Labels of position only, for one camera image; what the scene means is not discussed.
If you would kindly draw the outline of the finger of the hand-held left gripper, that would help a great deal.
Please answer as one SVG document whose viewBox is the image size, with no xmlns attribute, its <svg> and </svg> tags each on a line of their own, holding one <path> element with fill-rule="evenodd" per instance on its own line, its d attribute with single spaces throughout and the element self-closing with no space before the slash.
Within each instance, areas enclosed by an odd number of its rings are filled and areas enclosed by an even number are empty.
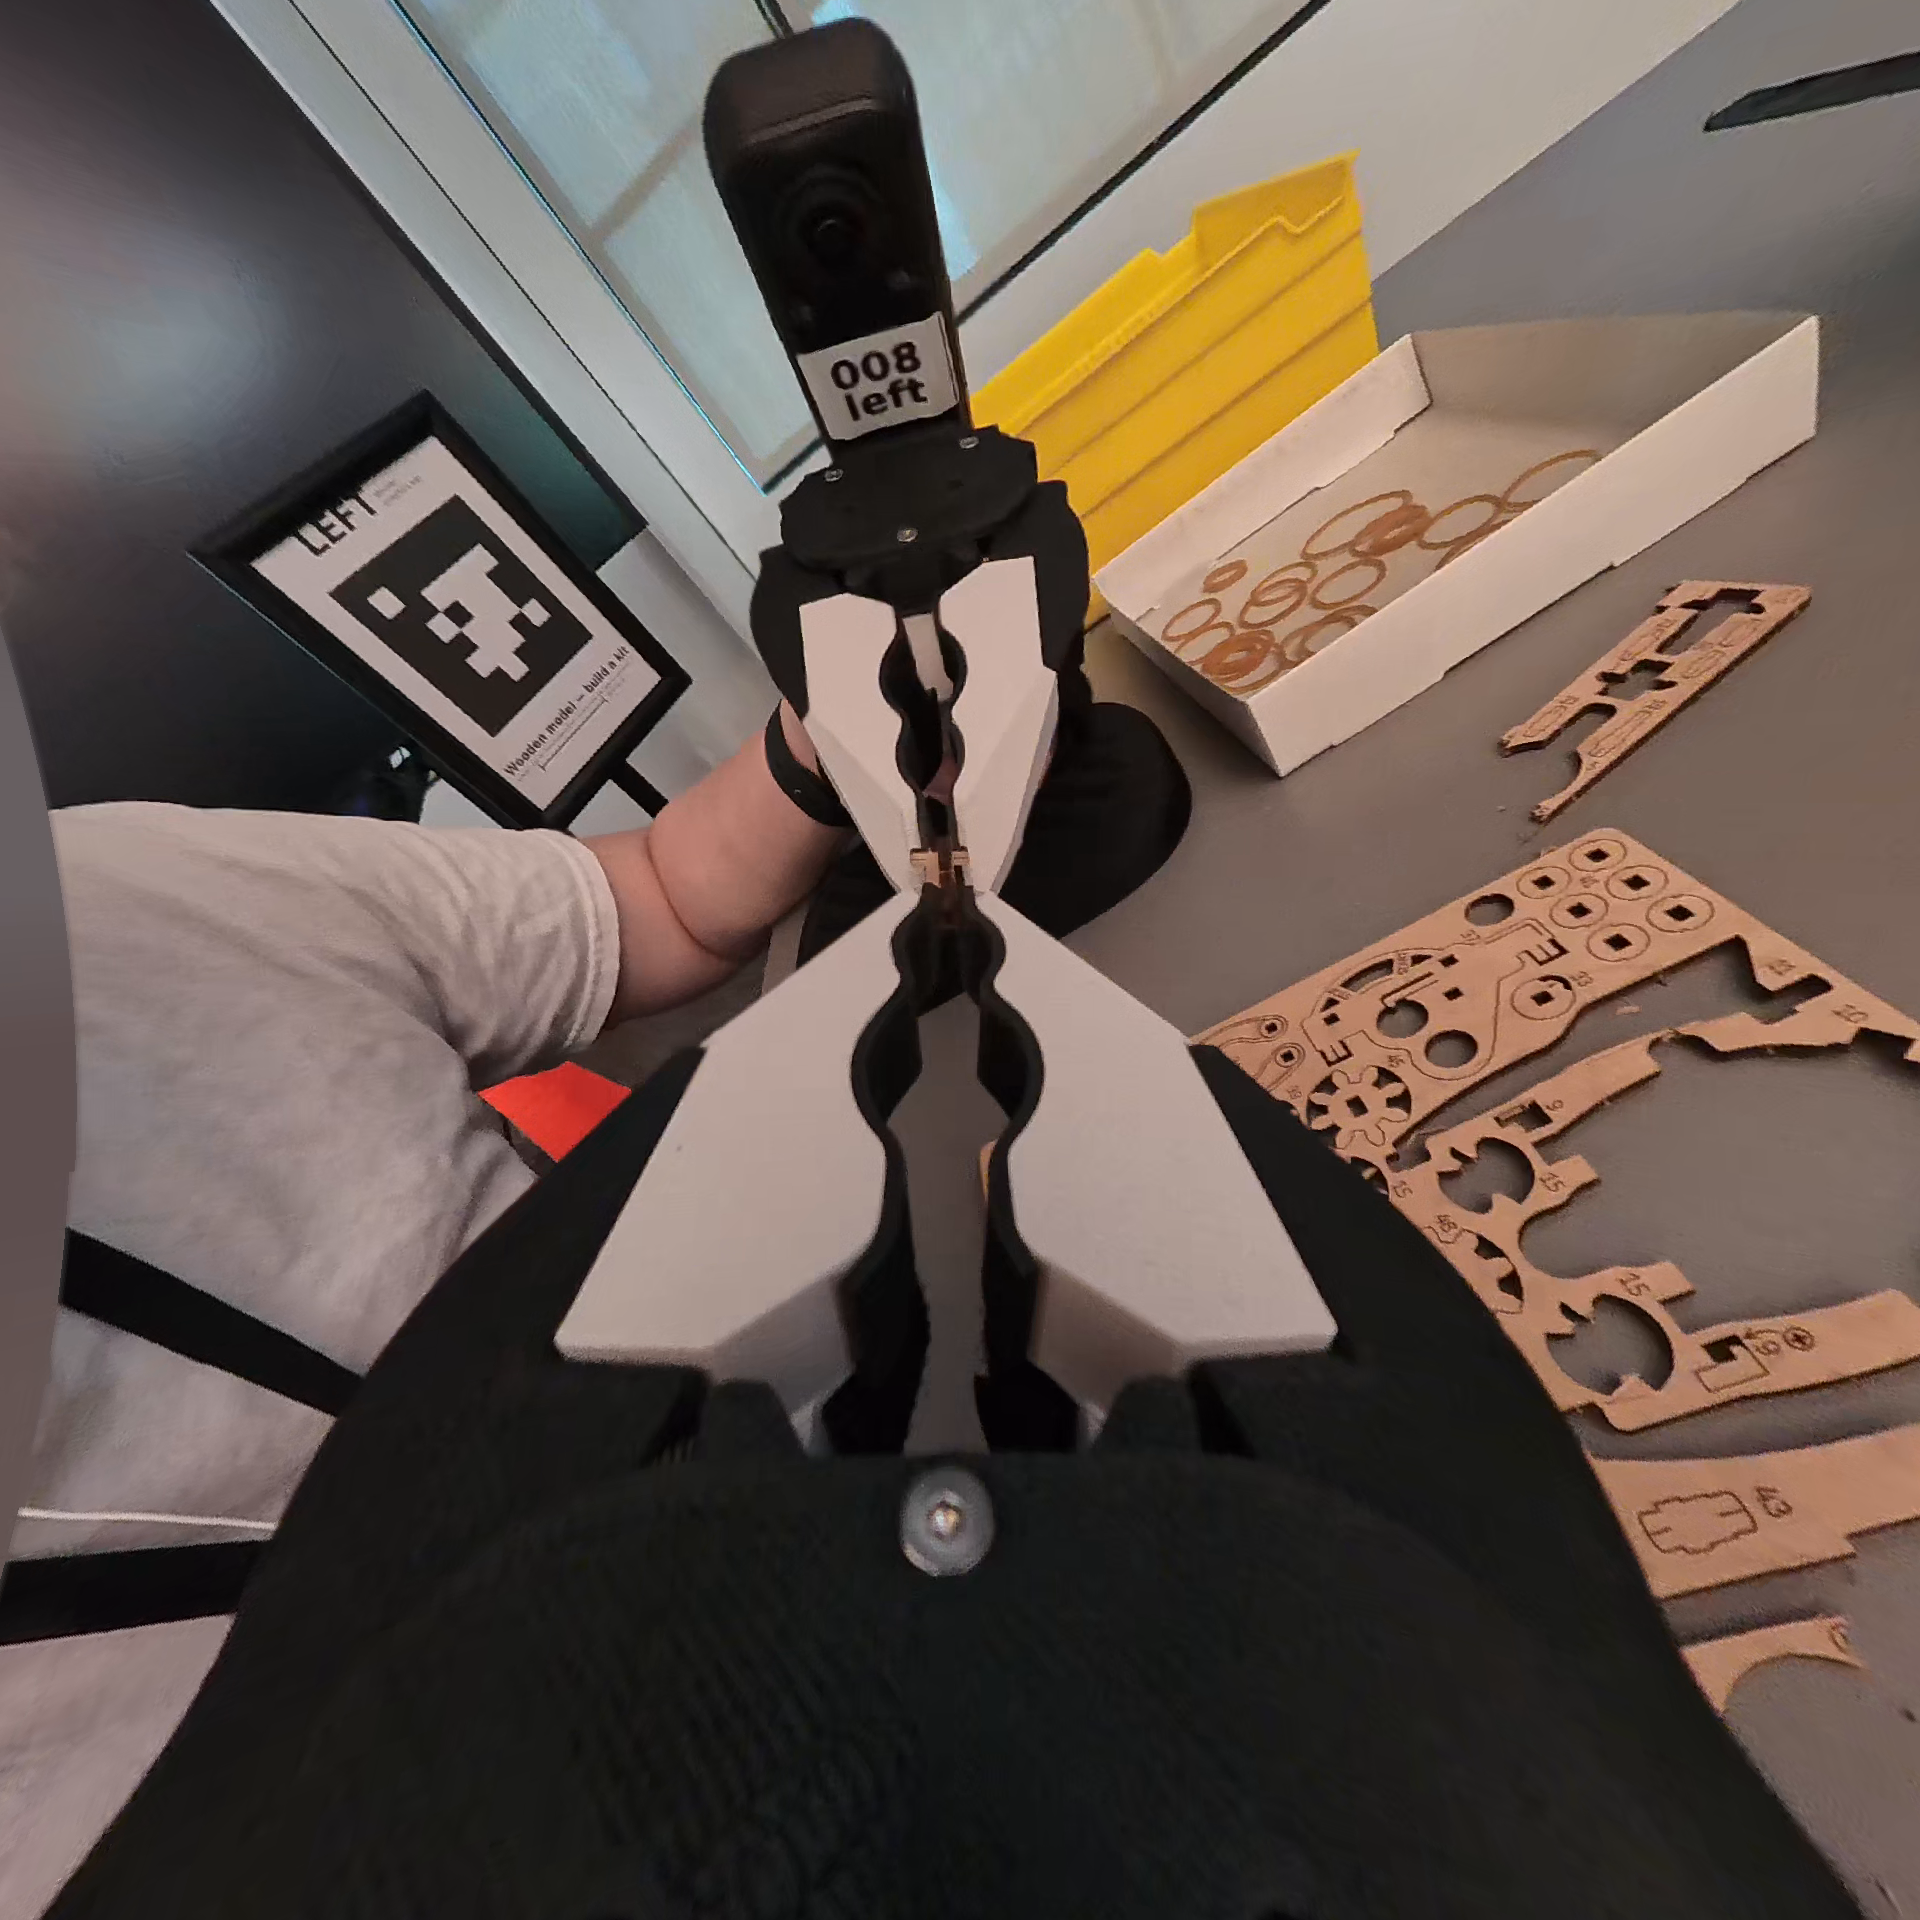
<svg viewBox="0 0 1920 1920">
<path fill-rule="evenodd" d="M 974 889 L 999 889 L 1018 856 L 1057 727 L 1057 674 L 1044 661 L 1037 569 L 990 559 L 936 601 L 960 667 L 948 727 L 956 777 L 948 805 Z"/>
<path fill-rule="evenodd" d="M 882 877 L 921 896 L 927 845 L 924 691 L 901 617 L 871 597 L 823 597 L 801 617 L 802 727 Z"/>
</svg>

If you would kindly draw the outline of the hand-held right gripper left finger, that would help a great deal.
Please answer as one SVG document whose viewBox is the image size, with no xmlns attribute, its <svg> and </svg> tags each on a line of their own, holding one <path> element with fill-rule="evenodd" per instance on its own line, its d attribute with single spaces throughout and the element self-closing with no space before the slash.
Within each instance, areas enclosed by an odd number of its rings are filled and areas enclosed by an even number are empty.
<svg viewBox="0 0 1920 1920">
<path fill-rule="evenodd" d="M 899 1452 L 927 1354 L 901 1143 L 921 1076 L 915 896 L 701 1049 L 557 1329 L 568 1361 L 764 1383 L 833 1452 Z"/>
</svg>

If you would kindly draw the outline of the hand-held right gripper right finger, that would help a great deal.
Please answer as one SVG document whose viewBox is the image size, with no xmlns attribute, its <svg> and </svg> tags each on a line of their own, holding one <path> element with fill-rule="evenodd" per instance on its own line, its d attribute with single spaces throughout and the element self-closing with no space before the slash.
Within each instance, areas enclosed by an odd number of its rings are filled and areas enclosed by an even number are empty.
<svg viewBox="0 0 1920 1920">
<path fill-rule="evenodd" d="M 1072 1452 L 1138 1383 L 1320 1354 L 1327 1306 L 1197 1053 L 995 896 L 974 892 L 983 1368 L 992 1452 Z"/>
</svg>

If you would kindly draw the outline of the person's left forearm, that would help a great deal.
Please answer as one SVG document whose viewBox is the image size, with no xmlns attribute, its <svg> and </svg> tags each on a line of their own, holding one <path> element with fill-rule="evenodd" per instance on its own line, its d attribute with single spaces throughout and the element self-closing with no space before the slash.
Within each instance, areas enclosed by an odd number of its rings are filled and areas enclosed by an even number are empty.
<svg viewBox="0 0 1920 1920">
<path fill-rule="evenodd" d="M 767 733 L 669 800 L 650 829 L 585 836 L 617 933 L 603 1029 L 724 985 L 824 880 L 845 842 L 781 786 Z"/>
</svg>

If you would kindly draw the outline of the orange flat object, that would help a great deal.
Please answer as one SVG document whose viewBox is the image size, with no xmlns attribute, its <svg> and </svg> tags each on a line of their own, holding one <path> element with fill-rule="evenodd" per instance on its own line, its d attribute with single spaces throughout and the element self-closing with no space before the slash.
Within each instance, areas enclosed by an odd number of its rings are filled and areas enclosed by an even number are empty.
<svg viewBox="0 0 1920 1920">
<path fill-rule="evenodd" d="M 575 1062 L 526 1071 L 477 1097 L 549 1161 L 573 1152 L 631 1090 Z"/>
</svg>

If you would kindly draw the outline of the pile of tan rubber bands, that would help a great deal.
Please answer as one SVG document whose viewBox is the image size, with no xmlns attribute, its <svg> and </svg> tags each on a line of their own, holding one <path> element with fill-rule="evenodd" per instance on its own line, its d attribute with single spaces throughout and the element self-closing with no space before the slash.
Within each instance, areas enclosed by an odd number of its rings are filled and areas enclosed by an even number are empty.
<svg viewBox="0 0 1920 1920">
<path fill-rule="evenodd" d="M 1307 535 L 1260 533 L 1212 563 L 1184 605 L 1155 608 L 1155 638 L 1204 681 L 1249 699 L 1601 457 L 1598 444 L 1558 447 L 1492 492 L 1429 505 L 1414 486 L 1391 486 L 1339 505 Z"/>
</svg>

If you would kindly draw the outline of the yellow plastic bin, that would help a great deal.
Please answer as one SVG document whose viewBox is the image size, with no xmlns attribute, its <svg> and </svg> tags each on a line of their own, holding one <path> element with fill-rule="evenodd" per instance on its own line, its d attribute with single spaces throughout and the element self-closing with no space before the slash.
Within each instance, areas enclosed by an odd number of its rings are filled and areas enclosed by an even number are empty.
<svg viewBox="0 0 1920 1920">
<path fill-rule="evenodd" d="M 1090 570 L 1380 353 L 1355 160 L 1194 208 L 974 388 L 1067 484 Z"/>
</svg>

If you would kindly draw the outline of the framed marker sign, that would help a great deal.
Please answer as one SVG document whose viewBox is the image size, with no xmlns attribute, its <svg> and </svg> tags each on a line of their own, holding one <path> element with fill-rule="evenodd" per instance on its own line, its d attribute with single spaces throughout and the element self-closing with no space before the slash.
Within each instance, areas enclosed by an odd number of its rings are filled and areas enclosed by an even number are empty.
<svg viewBox="0 0 1920 1920">
<path fill-rule="evenodd" d="M 603 786 L 659 811 L 631 756 L 685 695 L 685 667 L 433 395 L 410 395 L 191 556 L 486 819 L 570 829 Z"/>
</svg>

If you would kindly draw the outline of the person's grey shirt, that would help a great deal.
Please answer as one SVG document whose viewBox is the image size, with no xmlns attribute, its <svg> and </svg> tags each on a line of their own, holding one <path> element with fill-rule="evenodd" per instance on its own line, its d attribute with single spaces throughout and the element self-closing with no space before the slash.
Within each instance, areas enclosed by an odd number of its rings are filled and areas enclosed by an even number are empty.
<svg viewBox="0 0 1920 1920">
<path fill-rule="evenodd" d="M 70 1225 L 361 1374 L 532 1186 L 477 1090 L 594 1042 L 585 842 L 174 803 L 51 815 L 77 1022 Z M 58 1313 L 17 1556 L 280 1522 L 330 1418 Z M 212 1641 L 3 1651 L 3 1915 L 39 1917 Z"/>
</svg>

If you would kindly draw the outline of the white cardboard box tray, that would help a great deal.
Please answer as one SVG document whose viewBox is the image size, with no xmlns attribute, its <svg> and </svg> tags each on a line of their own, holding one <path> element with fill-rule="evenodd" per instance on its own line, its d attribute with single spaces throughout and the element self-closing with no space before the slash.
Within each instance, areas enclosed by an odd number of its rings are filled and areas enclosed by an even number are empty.
<svg viewBox="0 0 1920 1920">
<path fill-rule="evenodd" d="M 1804 444 L 1819 359 L 1819 318 L 1768 309 L 1414 331 L 1099 569 L 1097 590 L 1153 667 L 1286 776 Z M 1603 457 L 1249 699 L 1155 638 L 1155 608 L 1260 533 L 1307 535 L 1391 486 L 1492 492 L 1579 444 Z"/>
</svg>

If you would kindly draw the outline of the large wooden part sheet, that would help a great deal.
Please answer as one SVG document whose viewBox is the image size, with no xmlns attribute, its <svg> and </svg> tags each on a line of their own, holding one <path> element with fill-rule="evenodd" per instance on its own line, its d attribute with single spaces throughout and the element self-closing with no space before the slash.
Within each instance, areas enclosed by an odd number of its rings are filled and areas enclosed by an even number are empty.
<svg viewBox="0 0 1920 1920">
<path fill-rule="evenodd" d="M 1724 1013 L 1619 1038 L 1404 1158 L 1433 1116 L 1545 1056 L 1598 1004 L 1724 950 L 1741 951 L 1772 1018 Z M 1885 1287 L 1689 1333 L 1670 1316 L 1692 1294 L 1674 1262 L 1552 1276 L 1524 1255 L 1524 1231 L 1598 1172 L 1547 1158 L 1545 1143 L 1654 1081 L 1661 1045 L 1734 1057 L 1860 1038 L 1916 1064 L 1912 1015 L 1617 829 L 1540 850 L 1197 1036 L 1439 1249 L 1561 1413 L 1589 1407 L 1619 1434 L 1915 1364 L 1916 1304 Z"/>
</svg>

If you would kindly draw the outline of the notched wooden sheet strip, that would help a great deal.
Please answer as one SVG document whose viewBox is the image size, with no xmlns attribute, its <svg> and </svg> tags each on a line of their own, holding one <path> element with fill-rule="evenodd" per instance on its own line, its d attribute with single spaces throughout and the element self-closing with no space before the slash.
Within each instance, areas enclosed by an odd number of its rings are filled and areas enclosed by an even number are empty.
<svg viewBox="0 0 1920 1920">
<path fill-rule="evenodd" d="M 1499 756 L 1520 756 L 1561 741 L 1579 720 L 1594 720 L 1572 748 L 1570 782 L 1541 797 L 1531 819 L 1558 818 L 1808 608 L 1804 584 L 1708 579 L 1668 587 L 1583 674 L 1499 737 Z"/>
</svg>

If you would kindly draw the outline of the wooden sheet offcut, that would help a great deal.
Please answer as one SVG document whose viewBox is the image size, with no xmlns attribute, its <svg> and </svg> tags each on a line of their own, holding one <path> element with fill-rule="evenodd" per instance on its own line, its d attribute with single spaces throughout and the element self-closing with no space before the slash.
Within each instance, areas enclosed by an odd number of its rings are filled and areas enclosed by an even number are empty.
<svg viewBox="0 0 1920 1920">
<path fill-rule="evenodd" d="M 1916 1516 L 1916 1425 L 1782 1452 L 1589 1458 L 1657 1598 L 1842 1563 Z"/>
<path fill-rule="evenodd" d="M 1681 1642 L 1680 1653 L 1716 1715 L 1727 1715 L 1733 1695 L 1754 1670 L 1780 1662 L 1801 1659 L 1864 1670 L 1849 1624 L 1839 1616 L 1790 1617 Z"/>
</svg>

